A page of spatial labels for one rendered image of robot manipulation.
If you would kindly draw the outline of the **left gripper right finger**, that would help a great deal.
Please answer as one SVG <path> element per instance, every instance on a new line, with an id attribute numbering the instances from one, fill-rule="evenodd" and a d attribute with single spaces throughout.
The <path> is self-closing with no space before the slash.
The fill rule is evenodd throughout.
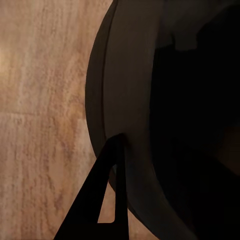
<path id="1" fill-rule="evenodd" d="M 184 135 L 169 152 L 198 240 L 240 240 L 240 176 Z"/>

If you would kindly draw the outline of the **cauldron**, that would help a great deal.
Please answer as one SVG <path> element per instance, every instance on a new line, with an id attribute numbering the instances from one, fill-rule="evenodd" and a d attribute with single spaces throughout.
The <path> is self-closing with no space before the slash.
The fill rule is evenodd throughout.
<path id="1" fill-rule="evenodd" d="M 132 214 L 159 240 L 199 240 L 170 138 L 240 177 L 240 0 L 113 0 L 89 57 L 85 114 L 96 158 L 123 133 Z"/>

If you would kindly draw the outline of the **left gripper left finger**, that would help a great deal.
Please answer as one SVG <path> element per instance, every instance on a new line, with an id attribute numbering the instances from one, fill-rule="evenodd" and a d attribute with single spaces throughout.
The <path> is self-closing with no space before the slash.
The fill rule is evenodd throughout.
<path id="1" fill-rule="evenodd" d="M 98 223 L 111 168 L 115 164 L 115 220 Z M 53 240 L 129 240 L 123 133 L 106 141 Z"/>

